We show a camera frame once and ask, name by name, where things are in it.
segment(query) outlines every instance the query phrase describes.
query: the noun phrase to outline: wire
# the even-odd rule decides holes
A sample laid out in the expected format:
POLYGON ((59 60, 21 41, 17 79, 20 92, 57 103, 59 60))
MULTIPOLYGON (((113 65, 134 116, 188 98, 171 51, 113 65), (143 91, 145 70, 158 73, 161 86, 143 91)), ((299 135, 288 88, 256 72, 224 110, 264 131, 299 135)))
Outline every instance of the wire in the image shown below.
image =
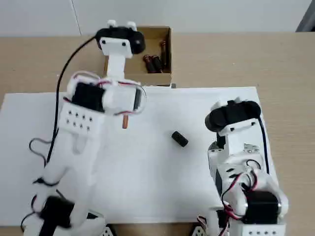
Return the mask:
POLYGON ((247 166, 250 166, 250 165, 248 164, 250 161, 255 162, 256 165, 258 166, 258 168, 261 170, 261 165, 260 165, 260 163, 259 163, 258 161, 256 161, 256 160, 254 160, 254 159, 248 159, 248 160, 246 161, 246 165, 247 165, 247 166))
POLYGON ((225 195, 228 191, 230 191, 230 190, 235 186, 235 184, 237 183, 237 181, 240 179, 240 177, 241 177, 243 174, 244 174, 244 173, 238 174, 238 175, 234 178, 234 180, 232 181, 232 183, 230 184, 230 186, 227 188, 227 190, 221 195, 221 202, 222 202, 222 205, 224 206, 224 211, 225 211, 225 213, 226 213, 229 217, 231 217, 232 219, 234 219, 234 220, 240 220, 240 219, 242 219, 243 216, 240 216, 240 215, 235 214, 235 213, 233 212, 233 208, 232 208, 231 206, 225 204, 225 202, 224 202, 224 200, 223 200, 223 197, 224 197, 224 195, 225 195))
POLYGON ((24 232, 24 230, 25 230, 25 228, 23 226, 24 221, 26 221, 27 218, 29 218, 30 216, 32 216, 34 214, 35 214, 35 212, 32 211, 31 213, 29 213, 26 216, 24 216, 24 218, 22 219, 21 224, 20 224, 20 228, 21 228, 22 232, 24 232))
POLYGON ((266 172, 269 174, 269 161, 268 161, 268 153, 267 153, 267 141, 266 141, 266 132, 262 120, 258 117, 258 122, 261 129, 262 140, 264 142, 264 155, 265 155, 265 164, 266 164, 266 172))
POLYGON ((203 228, 203 230, 206 231, 206 229, 207 229, 207 219, 206 219, 206 217, 198 215, 197 216, 197 221, 200 223, 200 225, 203 228))
POLYGON ((224 233, 226 232, 226 230, 227 230, 227 228, 228 228, 228 226, 229 226, 229 216, 226 218, 226 223, 225 223, 225 227, 221 230, 221 232, 219 233, 219 236, 223 236, 224 235, 224 233))
POLYGON ((45 166, 47 165, 47 161, 46 161, 46 158, 45 158, 44 154, 42 154, 42 153, 40 153, 40 152, 38 152, 38 151, 35 151, 35 150, 32 148, 32 143, 35 142, 35 141, 39 141, 39 142, 41 142, 41 143, 43 143, 43 144, 50 144, 51 141, 46 141, 46 140, 43 140, 43 139, 41 139, 41 138, 33 138, 33 139, 29 142, 29 150, 30 150, 32 153, 34 153, 35 155, 37 155, 37 156, 39 156, 39 157, 41 157, 41 158, 43 159, 43 161, 44 161, 44 167, 45 167, 45 166))
POLYGON ((48 155, 47 155, 47 163, 50 161, 51 154, 52 154, 52 152, 53 152, 53 148, 54 148, 54 144, 55 144, 55 139, 56 139, 56 136, 57 136, 57 128, 58 128, 58 109, 59 109, 59 90, 60 90, 61 81, 62 81, 62 79, 63 79, 63 74, 64 74, 65 70, 67 69, 69 63, 70 63, 71 60, 73 59, 73 57, 74 57, 82 48, 84 48, 88 43, 90 43, 90 42, 93 41, 94 39, 95 39, 95 35, 94 35, 93 37, 91 37, 90 39, 88 39, 86 42, 84 42, 80 47, 78 47, 78 48, 72 53, 72 55, 69 57, 69 59, 67 60, 67 62, 66 62, 65 65, 63 66, 63 70, 61 71, 61 74, 60 74, 59 79, 58 79, 58 81, 57 81, 54 130, 53 130, 53 136, 52 136, 52 141, 51 141, 51 144, 50 144, 49 152, 48 152, 48 155))

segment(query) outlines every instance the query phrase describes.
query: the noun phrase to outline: small black cylinder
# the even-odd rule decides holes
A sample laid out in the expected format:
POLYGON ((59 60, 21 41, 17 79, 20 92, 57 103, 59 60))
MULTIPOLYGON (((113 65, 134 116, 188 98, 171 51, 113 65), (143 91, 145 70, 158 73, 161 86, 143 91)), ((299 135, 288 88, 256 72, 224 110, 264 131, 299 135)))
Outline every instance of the small black cylinder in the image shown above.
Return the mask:
POLYGON ((152 56, 152 63, 157 73, 163 73, 162 62, 157 55, 152 56))
POLYGON ((146 64, 146 68, 147 68, 148 73, 156 73, 156 69, 155 69, 155 67, 152 63, 152 59, 149 55, 144 55, 143 61, 146 64))
POLYGON ((178 131, 175 131, 172 134, 172 138, 182 147, 185 147, 188 144, 188 140, 181 135, 178 131))

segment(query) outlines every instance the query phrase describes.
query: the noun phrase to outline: copper pin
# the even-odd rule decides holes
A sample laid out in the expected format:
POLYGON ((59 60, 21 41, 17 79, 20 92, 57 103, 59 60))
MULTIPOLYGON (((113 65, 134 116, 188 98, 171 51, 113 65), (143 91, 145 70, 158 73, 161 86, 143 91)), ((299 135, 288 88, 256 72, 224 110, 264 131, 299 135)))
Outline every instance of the copper pin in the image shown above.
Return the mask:
POLYGON ((124 115, 123 117, 123 129, 127 129, 128 127, 128 116, 124 115))

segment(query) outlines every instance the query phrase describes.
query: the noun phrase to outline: black object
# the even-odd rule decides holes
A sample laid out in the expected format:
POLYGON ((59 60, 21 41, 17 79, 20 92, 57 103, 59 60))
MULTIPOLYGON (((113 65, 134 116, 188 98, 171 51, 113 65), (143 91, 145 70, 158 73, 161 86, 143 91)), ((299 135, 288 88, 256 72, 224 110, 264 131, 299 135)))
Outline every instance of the black object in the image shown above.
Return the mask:
POLYGON ((70 214, 74 203, 68 200, 50 196, 44 209, 39 213, 39 217, 44 220, 39 236, 53 236, 57 226, 69 229, 70 214))
POLYGON ((225 136, 220 136, 217 133, 217 146, 221 149, 224 149, 225 144, 226 144, 225 136))
POLYGON ((119 26, 100 29, 95 35, 97 45, 100 49, 101 45, 99 41, 102 37, 127 39, 130 42, 132 54, 139 54, 146 48, 143 34, 138 31, 133 31, 132 28, 119 26))
POLYGON ((152 56, 152 63, 157 73, 163 73, 163 65, 157 55, 152 56))
POLYGON ((94 111, 104 112, 102 104, 104 93, 104 89, 95 85, 78 83, 71 102, 94 111))
POLYGON ((137 89, 136 90, 136 95, 134 98, 134 104, 133 104, 133 110, 137 110, 139 108, 141 102, 141 90, 137 89))
POLYGON ((156 69, 152 63, 152 58, 150 57, 150 55, 144 55, 143 61, 146 64, 146 68, 147 68, 148 73, 155 73, 156 72, 156 69))
POLYGON ((205 124, 209 130, 219 132, 229 124, 251 118, 259 118, 260 114, 260 106, 253 101, 244 101, 241 103, 228 101, 227 106, 217 108, 210 112, 205 118, 205 124))
POLYGON ((172 134, 172 138, 182 147, 185 147, 188 144, 188 140, 181 135, 178 131, 175 131, 172 134))
POLYGON ((278 199, 270 192, 245 192, 248 208, 242 218, 244 224, 277 224, 278 199))
POLYGON ((226 219, 228 218, 224 210, 217 210, 217 215, 219 219, 219 228, 224 228, 226 226, 226 219))

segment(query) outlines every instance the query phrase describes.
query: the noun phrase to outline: white bracket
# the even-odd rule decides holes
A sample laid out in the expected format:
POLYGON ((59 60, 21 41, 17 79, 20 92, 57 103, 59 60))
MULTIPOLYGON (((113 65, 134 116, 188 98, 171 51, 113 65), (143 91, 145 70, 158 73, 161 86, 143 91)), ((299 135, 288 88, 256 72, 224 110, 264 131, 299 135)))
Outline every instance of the white bracket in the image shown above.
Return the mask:
MULTIPOLYGON (((109 20, 108 27, 116 27, 116 21, 109 20)), ((137 30, 135 22, 127 22, 128 28, 133 31, 137 30)), ((132 50, 130 42, 122 38, 101 37, 99 44, 105 56, 108 58, 107 77, 111 79, 123 79, 125 77, 125 62, 126 58, 132 58, 132 50)))

